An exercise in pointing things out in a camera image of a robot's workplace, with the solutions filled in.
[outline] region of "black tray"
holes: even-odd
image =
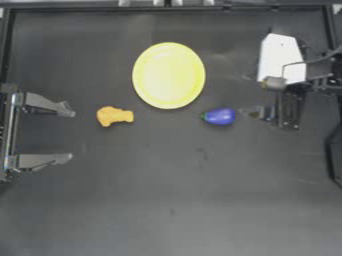
[[[229,128],[199,119],[273,103],[242,79],[270,27],[330,47],[321,8],[269,10],[10,10],[3,82],[68,100],[78,116],[22,116],[16,151],[75,159],[22,175],[0,197],[2,255],[340,254],[324,151],[336,99],[310,95],[299,132],[242,115]],[[207,72],[201,97],[175,111],[151,108],[131,80],[139,54],[166,41],[189,45]],[[134,110],[135,123],[102,128],[104,105]]]

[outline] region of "white robot part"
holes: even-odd
[[[287,65],[302,61],[303,56],[295,38],[269,34],[261,46],[258,82],[262,82],[267,77],[285,78],[287,85],[305,82],[306,64]]]

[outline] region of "toy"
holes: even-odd
[[[219,108],[205,112],[201,117],[210,124],[230,125],[235,121],[235,110],[231,108]]]
[[[132,111],[123,110],[111,106],[99,109],[96,117],[103,127],[108,127],[112,123],[118,122],[134,122]]]

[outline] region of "orange toy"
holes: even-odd
[[[98,110],[98,120],[103,127],[111,126],[112,123],[118,122],[134,122],[134,112],[122,110],[120,108],[103,107]]]

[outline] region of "yellow circle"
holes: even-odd
[[[187,46],[161,43],[139,56],[132,80],[138,95],[150,105],[163,109],[181,108],[202,92],[206,81],[205,65]]]

